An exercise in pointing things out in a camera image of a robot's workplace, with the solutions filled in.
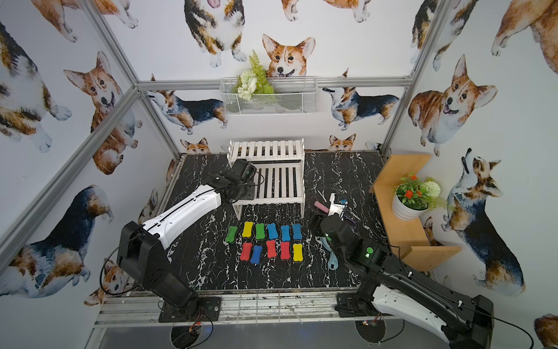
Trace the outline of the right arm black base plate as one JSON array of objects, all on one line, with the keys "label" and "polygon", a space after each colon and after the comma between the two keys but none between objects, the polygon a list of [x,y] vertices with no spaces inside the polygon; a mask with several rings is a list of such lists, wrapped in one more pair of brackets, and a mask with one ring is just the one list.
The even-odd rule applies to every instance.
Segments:
[{"label": "right arm black base plate", "polygon": [[338,293],[334,306],[341,318],[376,316],[379,312],[372,304],[362,300],[356,293]]}]

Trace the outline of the yellow eraser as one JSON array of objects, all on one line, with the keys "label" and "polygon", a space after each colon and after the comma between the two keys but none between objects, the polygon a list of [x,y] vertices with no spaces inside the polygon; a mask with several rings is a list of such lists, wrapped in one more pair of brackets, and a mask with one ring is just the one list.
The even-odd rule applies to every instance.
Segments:
[{"label": "yellow eraser", "polygon": [[293,261],[301,263],[303,260],[303,244],[293,244]]}]

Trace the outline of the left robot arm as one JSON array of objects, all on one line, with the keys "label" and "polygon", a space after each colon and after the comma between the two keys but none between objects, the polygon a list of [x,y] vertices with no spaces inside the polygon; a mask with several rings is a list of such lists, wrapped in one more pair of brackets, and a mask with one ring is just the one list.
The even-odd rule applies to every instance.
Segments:
[{"label": "left robot arm", "polygon": [[174,240],[204,215],[237,200],[254,196],[256,167],[245,159],[228,170],[214,174],[167,211],[145,221],[126,224],[116,262],[139,285],[165,302],[189,313],[199,308],[199,298],[189,283],[171,272],[167,249]]}]

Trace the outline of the wooden corner stand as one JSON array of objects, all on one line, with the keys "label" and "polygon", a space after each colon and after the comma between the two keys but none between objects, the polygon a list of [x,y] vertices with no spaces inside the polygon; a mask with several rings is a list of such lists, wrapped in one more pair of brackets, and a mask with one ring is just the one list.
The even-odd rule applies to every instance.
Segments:
[{"label": "wooden corner stand", "polygon": [[460,247],[431,245],[419,219],[423,212],[405,206],[396,196],[403,177],[416,174],[430,159],[429,154],[394,154],[371,187],[393,253],[421,272],[433,270],[461,251]]}]

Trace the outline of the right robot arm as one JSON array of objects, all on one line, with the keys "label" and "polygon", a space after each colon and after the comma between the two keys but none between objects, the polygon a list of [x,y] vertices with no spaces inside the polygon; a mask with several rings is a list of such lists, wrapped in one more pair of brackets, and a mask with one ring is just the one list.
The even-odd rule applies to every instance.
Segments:
[{"label": "right robot arm", "polygon": [[324,237],[340,263],[358,275],[361,310],[373,308],[437,335],[450,348],[489,348],[493,302],[453,291],[404,263],[382,244],[357,235],[339,215],[315,214],[313,235]]}]

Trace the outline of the red eraser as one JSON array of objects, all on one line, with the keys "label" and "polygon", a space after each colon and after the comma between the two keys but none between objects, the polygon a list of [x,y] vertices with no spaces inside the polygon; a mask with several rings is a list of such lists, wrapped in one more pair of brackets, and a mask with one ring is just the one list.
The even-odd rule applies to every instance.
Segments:
[{"label": "red eraser", "polygon": [[289,241],[282,241],[280,243],[280,259],[281,260],[291,259],[291,244]]},{"label": "red eraser", "polygon": [[266,241],[266,248],[267,248],[267,258],[274,259],[277,257],[277,250],[276,250],[276,240],[268,240]]},{"label": "red eraser", "polygon": [[249,242],[243,243],[242,250],[241,250],[240,261],[250,261],[252,247],[253,247],[252,243],[249,243]]}]

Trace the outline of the light blue eraser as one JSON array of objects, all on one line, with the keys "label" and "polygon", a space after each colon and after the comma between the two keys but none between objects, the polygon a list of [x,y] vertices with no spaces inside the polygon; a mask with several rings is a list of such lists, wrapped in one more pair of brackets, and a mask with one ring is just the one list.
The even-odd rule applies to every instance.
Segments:
[{"label": "light blue eraser", "polygon": [[302,226],[297,223],[297,224],[293,224],[292,226],[292,238],[295,241],[301,241],[302,240]]},{"label": "light blue eraser", "polygon": [[290,225],[282,225],[281,229],[281,241],[288,242],[291,241],[291,227]]},{"label": "light blue eraser", "polygon": [[275,223],[267,224],[266,229],[269,240],[276,240],[278,238],[278,230]]}]

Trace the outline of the blue eraser shelf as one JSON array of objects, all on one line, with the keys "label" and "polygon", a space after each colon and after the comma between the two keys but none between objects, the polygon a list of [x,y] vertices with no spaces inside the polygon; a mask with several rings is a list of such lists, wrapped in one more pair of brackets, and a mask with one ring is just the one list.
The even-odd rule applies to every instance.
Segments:
[{"label": "blue eraser shelf", "polygon": [[251,264],[254,264],[254,265],[260,264],[262,251],[263,251],[263,246],[261,246],[261,245],[254,245],[253,246],[253,251],[252,251],[252,255],[251,255],[251,259],[250,259]]}]

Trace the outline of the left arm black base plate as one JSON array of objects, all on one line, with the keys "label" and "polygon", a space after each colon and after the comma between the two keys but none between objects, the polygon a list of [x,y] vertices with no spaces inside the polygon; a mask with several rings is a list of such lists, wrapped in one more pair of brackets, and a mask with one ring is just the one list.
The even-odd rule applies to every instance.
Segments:
[{"label": "left arm black base plate", "polygon": [[178,323],[194,321],[217,321],[222,306],[221,297],[198,297],[187,305],[176,306],[164,301],[158,318],[159,323]]}]

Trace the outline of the white pot red flowers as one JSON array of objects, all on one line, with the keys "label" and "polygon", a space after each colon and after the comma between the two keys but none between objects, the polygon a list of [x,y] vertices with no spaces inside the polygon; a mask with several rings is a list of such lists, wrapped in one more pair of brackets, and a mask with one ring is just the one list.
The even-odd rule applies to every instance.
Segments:
[{"label": "white pot red flowers", "polygon": [[392,212],[399,220],[413,221],[425,212],[447,207],[441,185],[433,177],[420,180],[410,172],[400,180],[392,201]]}]

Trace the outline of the yellow eraser shelf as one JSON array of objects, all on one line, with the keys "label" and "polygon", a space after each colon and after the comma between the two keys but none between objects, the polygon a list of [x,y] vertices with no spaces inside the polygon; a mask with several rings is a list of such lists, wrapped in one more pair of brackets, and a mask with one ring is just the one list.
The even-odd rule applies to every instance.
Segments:
[{"label": "yellow eraser shelf", "polygon": [[244,223],[244,228],[241,236],[243,238],[251,238],[252,237],[252,229],[254,227],[254,223],[251,221],[246,221]]}]

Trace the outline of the artificial fern and white flowers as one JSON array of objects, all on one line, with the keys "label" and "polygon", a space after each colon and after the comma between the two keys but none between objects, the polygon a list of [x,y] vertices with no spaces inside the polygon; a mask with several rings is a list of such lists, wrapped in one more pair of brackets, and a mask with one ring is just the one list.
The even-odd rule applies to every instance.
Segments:
[{"label": "artificial fern and white flowers", "polygon": [[244,70],[237,79],[232,92],[243,100],[253,100],[257,95],[274,95],[275,90],[267,80],[267,72],[260,64],[255,51],[248,57],[250,68]]}]

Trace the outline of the dark green eraser shelf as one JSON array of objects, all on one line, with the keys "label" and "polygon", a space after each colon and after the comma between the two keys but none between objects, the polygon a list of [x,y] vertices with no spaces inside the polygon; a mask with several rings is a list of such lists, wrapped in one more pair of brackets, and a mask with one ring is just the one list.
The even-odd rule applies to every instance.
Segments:
[{"label": "dark green eraser shelf", "polygon": [[237,232],[238,232],[238,227],[237,226],[234,226],[234,225],[229,226],[227,235],[225,237],[225,242],[228,243],[228,244],[234,243]]}]

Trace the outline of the white wooden two-tier shelf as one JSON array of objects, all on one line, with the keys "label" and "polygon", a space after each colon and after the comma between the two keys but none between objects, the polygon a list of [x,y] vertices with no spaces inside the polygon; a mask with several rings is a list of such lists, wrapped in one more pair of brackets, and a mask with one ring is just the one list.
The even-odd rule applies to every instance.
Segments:
[{"label": "white wooden two-tier shelf", "polygon": [[255,188],[232,207],[241,218],[246,205],[299,204],[305,214],[305,144],[304,140],[232,141],[228,161],[243,159],[256,167]]}]

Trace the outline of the teal dustpan with brush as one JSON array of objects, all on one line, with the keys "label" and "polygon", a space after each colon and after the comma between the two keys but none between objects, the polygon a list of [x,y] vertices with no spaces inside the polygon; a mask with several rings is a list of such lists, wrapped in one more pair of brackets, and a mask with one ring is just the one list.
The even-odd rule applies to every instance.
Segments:
[{"label": "teal dustpan with brush", "polygon": [[322,247],[324,248],[325,251],[327,251],[329,253],[329,257],[328,257],[328,269],[329,270],[337,270],[339,267],[339,260],[337,258],[337,256],[335,255],[335,253],[333,252],[333,250],[331,249],[329,243],[328,243],[328,239],[326,237],[321,237],[321,244]]}]

